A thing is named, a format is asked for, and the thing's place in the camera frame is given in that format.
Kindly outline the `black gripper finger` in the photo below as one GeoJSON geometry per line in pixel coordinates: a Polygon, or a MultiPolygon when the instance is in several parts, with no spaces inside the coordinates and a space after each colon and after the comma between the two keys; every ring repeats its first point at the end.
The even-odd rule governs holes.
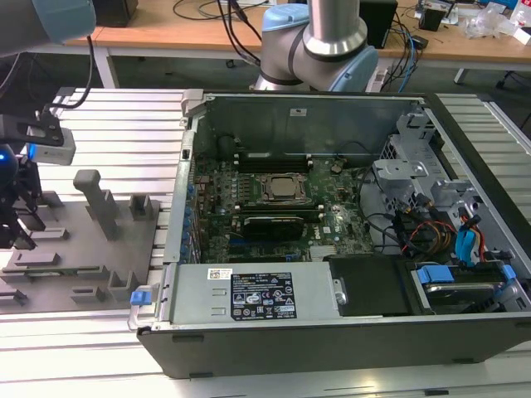
{"type": "Polygon", "coordinates": [[[45,223],[38,215],[42,189],[38,166],[29,158],[18,159],[16,192],[17,214],[30,231],[44,231],[45,223]]]}
{"type": "Polygon", "coordinates": [[[17,250],[34,250],[35,241],[22,229],[16,211],[1,199],[1,248],[17,250]]]}

